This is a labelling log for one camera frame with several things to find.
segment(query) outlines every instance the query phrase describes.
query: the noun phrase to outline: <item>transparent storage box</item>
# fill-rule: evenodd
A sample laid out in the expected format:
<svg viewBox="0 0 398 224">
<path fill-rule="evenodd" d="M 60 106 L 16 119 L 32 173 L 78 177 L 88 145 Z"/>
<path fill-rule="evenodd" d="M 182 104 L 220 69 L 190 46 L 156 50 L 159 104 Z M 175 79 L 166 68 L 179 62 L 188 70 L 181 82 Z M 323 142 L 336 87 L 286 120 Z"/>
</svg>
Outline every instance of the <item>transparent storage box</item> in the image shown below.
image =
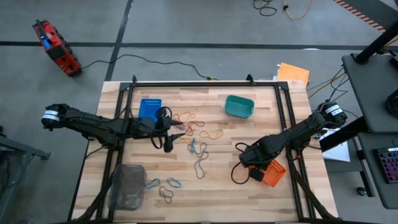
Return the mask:
<svg viewBox="0 0 398 224">
<path fill-rule="evenodd" d="M 118 165 L 113 174 L 108 208 L 134 211 L 141 208 L 144 199 L 146 172 L 139 165 Z"/>
</svg>

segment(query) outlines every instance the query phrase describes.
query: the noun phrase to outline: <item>teal bowl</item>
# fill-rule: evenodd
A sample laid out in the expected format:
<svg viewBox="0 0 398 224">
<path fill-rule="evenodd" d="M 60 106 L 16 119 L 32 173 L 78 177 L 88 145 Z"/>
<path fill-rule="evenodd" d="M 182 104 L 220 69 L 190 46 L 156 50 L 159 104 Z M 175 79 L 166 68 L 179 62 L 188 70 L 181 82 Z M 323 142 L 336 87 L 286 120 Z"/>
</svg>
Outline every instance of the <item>teal bowl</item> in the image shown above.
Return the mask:
<svg viewBox="0 0 398 224">
<path fill-rule="evenodd" d="M 240 96 L 229 95 L 225 101 L 227 114 L 239 118 L 248 118 L 253 114 L 254 101 Z"/>
</svg>

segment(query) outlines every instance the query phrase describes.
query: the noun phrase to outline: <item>warning tape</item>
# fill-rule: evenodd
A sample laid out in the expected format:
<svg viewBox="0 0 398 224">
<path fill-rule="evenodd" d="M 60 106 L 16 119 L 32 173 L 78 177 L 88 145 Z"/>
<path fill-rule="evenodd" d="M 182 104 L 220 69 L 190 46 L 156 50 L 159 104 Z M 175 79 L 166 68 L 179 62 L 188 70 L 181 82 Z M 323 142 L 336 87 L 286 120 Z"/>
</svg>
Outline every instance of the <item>warning tape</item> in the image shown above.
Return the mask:
<svg viewBox="0 0 398 224">
<path fill-rule="evenodd" d="M 369 24 L 373 28 L 377 29 L 378 31 L 380 31 L 380 32 L 385 32 L 386 31 L 383 26 L 381 26 L 377 22 L 374 22 L 368 16 L 365 16 L 364 14 L 362 14 L 358 10 L 354 9 L 352 6 L 350 6 L 349 4 L 345 3 L 344 1 L 342 1 L 342 0 L 334 0 L 334 2 L 339 4 L 343 8 L 347 9 L 350 13 L 352 13 L 356 17 L 362 19 L 364 22 L 366 22 L 367 24 Z"/>
</svg>

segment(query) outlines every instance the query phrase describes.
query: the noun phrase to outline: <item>blue rubber band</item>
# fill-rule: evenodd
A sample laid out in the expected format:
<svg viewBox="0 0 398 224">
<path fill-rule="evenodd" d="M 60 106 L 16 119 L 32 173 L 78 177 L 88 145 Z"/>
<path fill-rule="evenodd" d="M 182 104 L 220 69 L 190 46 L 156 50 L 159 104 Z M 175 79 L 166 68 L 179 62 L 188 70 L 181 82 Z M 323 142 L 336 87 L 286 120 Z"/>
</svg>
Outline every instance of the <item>blue rubber band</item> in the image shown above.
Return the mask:
<svg viewBox="0 0 398 224">
<path fill-rule="evenodd" d="M 195 144 L 195 138 L 193 138 L 191 142 L 191 149 L 190 149 L 191 154 L 193 154 L 196 151 L 194 144 Z"/>
<path fill-rule="evenodd" d="M 178 180 L 174 179 L 173 177 L 167 178 L 166 181 L 167 181 L 167 183 L 168 183 L 170 186 L 172 186 L 173 188 L 176 188 L 176 189 L 179 189 L 179 188 L 181 188 L 181 186 L 182 186 L 182 184 L 181 184 Z"/>
<path fill-rule="evenodd" d="M 145 188 L 146 188 L 146 189 L 151 189 L 151 188 L 157 187 L 157 186 L 159 186 L 159 185 L 160 185 L 160 180 L 159 180 L 159 178 L 155 178 L 155 179 L 153 179 L 152 181 L 150 181 L 148 184 L 146 184 L 146 185 L 145 185 Z"/>
</svg>

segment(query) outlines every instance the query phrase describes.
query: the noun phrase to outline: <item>red tool case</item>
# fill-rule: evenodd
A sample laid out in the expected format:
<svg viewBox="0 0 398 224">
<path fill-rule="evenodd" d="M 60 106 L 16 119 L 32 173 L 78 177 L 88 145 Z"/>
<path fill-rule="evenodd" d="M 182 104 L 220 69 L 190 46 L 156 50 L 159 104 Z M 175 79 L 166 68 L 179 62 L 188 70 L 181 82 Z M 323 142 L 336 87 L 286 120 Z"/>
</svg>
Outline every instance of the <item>red tool case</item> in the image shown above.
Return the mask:
<svg viewBox="0 0 398 224">
<path fill-rule="evenodd" d="M 40 39 L 45 52 L 68 75 L 73 76 L 81 72 L 81 65 L 73 55 L 68 42 L 58 30 L 48 21 L 36 20 L 32 25 L 37 37 Z"/>
</svg>

